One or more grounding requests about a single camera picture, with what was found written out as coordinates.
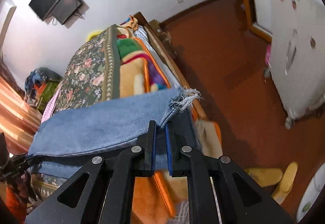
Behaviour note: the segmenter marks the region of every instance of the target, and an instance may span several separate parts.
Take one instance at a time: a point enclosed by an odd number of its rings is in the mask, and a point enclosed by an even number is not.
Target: slipper
[[[289,164],[287,169],[285,170],[279,185],[272,194],[273,199],[278,204],[281,205],[284,199],[290,193],[292,185],[294,183],[294,179],[296,177],[297,170],[298,164],[296,162],[292,162],[291,164]]]
[[[283,175],[280,168],[248,168],[245,172],[261,187],[276,185]]]

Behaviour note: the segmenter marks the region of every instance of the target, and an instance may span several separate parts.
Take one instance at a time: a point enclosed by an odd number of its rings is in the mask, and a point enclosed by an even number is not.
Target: curtain
[[[0,76],[0,132],[4,132],[8,151],[27,152],[41,119],[40,112],[28,106]]]

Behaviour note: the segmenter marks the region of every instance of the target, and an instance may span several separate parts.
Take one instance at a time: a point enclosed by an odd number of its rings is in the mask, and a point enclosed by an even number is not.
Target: metal bolt
[[[99,164],[102,162],[102,160],[103,158],[101,158],[100,156],[96,156],[91,161],[93,162],[93,164]]]
[[[230,163],[230,158],[228,156],[222,156],[220,158],[220,160],[223,162],[223,163]]]
[[[140,151],[141,151],[141,147],[140,147],[140,146],[133,146],[133,147],[131,148],[131,151],[132,151],[132,152],[140,152]]]
[[[186,146],[183,146],[183,147],[182,147],[182,151],[183,151],[183,152],[190,152],[191,150],[192,150],[192,148],[191,148],[190,146],[187,146],[187,145],[186,145]]]

